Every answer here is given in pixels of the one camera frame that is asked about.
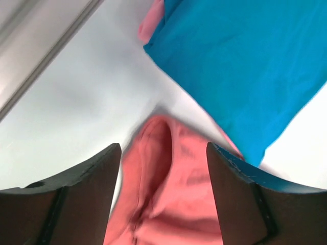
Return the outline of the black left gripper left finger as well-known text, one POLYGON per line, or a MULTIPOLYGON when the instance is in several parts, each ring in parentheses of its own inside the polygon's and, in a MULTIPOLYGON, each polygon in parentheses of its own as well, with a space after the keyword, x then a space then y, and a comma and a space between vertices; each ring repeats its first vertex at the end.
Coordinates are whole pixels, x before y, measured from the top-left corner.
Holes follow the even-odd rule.
POLYGON ((102 244, 121 147, 25 188, 1 191, 1 244, 102 244))

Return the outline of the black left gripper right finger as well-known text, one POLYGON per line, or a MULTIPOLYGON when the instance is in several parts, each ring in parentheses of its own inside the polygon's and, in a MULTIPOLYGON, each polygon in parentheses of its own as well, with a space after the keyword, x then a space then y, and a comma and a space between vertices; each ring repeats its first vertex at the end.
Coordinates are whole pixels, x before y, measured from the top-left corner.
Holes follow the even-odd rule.
POLYGON ((224 244, 326 244, 326 191, 290 182, 214 143, 207 164, 224 244))

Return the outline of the salmon pink t shirt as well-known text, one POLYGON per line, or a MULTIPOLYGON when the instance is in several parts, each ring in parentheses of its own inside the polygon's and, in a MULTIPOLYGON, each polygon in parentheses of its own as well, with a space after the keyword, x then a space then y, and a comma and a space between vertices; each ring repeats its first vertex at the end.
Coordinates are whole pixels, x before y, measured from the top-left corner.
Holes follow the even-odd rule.
POLYGON ((222 244, 207 144, 175 119, 149 119, 123 158, 105 244, 222 244))

